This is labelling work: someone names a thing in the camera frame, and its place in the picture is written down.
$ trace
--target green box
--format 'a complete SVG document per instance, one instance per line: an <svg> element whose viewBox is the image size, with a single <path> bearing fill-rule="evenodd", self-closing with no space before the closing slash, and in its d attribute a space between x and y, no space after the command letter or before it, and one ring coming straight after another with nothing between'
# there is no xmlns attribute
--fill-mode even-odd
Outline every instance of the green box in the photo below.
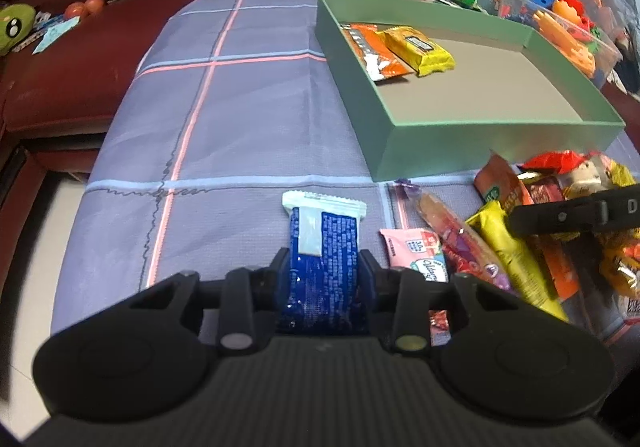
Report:
<svg viewBox="0 0 640 447"><path fill-rule="evenodd" d="M382 84L340 23L409 25L449 50L456 69ZM625 124L600 91L532 28L417 0L318 0L316 37L375 182L604 150Z"/></svg>

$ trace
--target orange toy piece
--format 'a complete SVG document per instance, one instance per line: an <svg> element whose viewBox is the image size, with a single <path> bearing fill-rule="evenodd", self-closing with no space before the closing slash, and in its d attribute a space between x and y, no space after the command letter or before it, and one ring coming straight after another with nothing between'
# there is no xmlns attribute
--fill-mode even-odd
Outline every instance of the orange toy piece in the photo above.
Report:
<svg viewBox="0 0 640 447"><path fill-rule="evenodd" d="M578 70L591 79L596 71L596 60L587 47L576 41L564 26L546 12L537 11L533 15L533 19L538 23L540 34L569 59Z"/></svg>
<svg viewBox="0 0 640 447"><path fill-rule="evenodd" d="M580 16L578 15L578 12L576 12L575 8L569 6L569 4L567 2L561 1L561 0L554 1L554 4L552 6L552 10L558 16L560 16L561 18L566 19L570 23L573 23L573 24L576 24L578 26L581 26L582 20L580 19Z"/></svg>

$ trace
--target red candy wrapper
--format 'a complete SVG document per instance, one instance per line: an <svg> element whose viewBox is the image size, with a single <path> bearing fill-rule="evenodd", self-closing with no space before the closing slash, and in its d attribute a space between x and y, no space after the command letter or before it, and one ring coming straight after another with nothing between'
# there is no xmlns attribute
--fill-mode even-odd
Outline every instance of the red candy wrapper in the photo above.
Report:
<svg viewBox="0 0 640 447"><path fill-rule="evenodd" d="M566 174L587 159L586 155L575 151L558 151L555 153L543 153L534 156L522 164L526 170L538 170L556 174Z"/></svg>
<svg viewBox="0 0 640 447"><path fill-rule="evenodd" d="M429 319L431 320L431 346L442 346L448 343L451 340L451 334L447 312L430 310Z"/></svg>

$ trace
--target green plush toy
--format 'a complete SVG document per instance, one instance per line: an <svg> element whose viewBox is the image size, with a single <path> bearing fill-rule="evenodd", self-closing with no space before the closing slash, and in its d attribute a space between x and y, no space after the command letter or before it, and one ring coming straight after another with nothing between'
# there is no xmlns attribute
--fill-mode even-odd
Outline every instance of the green plush toy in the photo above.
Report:
<svg viewBox="0 0 640 447"><path fill-rule="evenodd" d="M29 5L9 5L0 10L0 56L7 55L33 28L36 11Z"/></svg>

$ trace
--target yellow candy bar wrapper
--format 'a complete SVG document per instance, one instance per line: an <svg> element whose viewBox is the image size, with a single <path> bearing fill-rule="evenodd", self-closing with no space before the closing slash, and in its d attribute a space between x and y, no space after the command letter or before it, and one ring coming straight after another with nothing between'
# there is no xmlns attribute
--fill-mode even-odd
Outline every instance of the yellow candy bar wrapper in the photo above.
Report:
<svg viewBox="0 0 640 447"><path fill-rule="evenodd" d="M456 67L449 52L410 26L395 26L378 33L386 47L424 77Z"/></svg>
<svg viewBox="0 0 640 447"><path fill-rule="evenodd" d="M511 285L522 298L551 315L569 321L545 279L535 255L523 239L511 236L506 226L507 213L497 200L490 201L466 222L494 250L507 271Z"/></svg>
<svg viewBox="0 0 640 447"><path fill-rule="evenodd" d="M620 295L640 297L640 241L630 240L616 248L605 248L600 273Z"/></svg>

